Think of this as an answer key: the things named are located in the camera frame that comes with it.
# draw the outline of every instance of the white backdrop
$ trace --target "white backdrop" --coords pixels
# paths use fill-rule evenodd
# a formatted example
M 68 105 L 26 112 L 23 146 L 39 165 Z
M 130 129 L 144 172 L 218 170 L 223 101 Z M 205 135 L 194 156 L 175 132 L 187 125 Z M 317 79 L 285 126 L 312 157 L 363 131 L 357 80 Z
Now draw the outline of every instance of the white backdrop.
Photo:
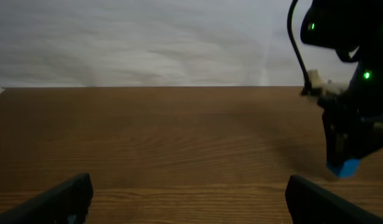
M 291 0 L 0 0 L 0 86 L 302 85 Z M 311 0 L 300 0 L 294 33 Z M 302 46 L 347 82 L 356 65 Z

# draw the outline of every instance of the black cable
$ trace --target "black cable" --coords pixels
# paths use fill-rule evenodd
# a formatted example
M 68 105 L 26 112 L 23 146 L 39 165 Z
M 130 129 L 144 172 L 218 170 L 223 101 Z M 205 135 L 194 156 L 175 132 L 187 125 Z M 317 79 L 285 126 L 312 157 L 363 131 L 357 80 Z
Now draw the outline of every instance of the black cable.
M 307 95 L 307 92 L 311 90 L 311 82 L 310 82 L 310 79 L 308 76 L 308 72 L 306 71 L 306 67 L 303 63 L 301 54 L 299 53 L 298 46 L 296 46 L 296 42 L 295 42 L 295 39 L 293 38 L 293 33 L 292 33 L 292 17 L 293 17 L 293 11 L 295 9 L 297 2 L 298 2 L 298 0 L 292 0 L 290 10 L 288 11 L 288 19 L 286 21 L 286 28 L 288 29 L 288 35 L 290 36 L 292 47 L 295 51 L 296 57 L 298 58 L 298 62 L 302 68 L 303 78 L 305 79 L 305 88 L 302 91 L 302 95 Z

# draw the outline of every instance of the wooden table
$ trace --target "wooden table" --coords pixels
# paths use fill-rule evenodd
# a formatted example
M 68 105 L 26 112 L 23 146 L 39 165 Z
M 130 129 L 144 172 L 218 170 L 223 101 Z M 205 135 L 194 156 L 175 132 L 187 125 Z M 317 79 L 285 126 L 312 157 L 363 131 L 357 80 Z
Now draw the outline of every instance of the wooden table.
M 300 89 L 8 89 L 0 212 L 89 172 L 88 223 L 286 224 L 299 174 L 383 217 L 383 150 L 335 181 L 322 110 Z

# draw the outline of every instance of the green led indicator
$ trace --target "green led indicator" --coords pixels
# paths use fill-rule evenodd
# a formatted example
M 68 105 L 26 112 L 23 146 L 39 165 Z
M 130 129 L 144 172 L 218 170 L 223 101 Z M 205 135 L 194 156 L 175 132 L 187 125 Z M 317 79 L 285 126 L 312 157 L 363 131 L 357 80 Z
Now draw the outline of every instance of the green led indicator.
M 369 72 L 364 72 L 364 78 L 368 79 L 370 78 L 371 74 Z

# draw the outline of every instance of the blue block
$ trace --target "blue block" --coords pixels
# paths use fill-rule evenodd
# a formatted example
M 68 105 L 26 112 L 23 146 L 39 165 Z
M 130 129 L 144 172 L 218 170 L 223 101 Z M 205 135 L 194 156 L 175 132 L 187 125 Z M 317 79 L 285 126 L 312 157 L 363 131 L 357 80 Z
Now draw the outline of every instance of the blue block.
M 360 159 L 350 159 L 344 162 L 342 166 L 334 167 L 327 162 L 327 167 L 332 173 L 334 173 L 338 178 L 347 178 L 352 177 L 359 167 Z

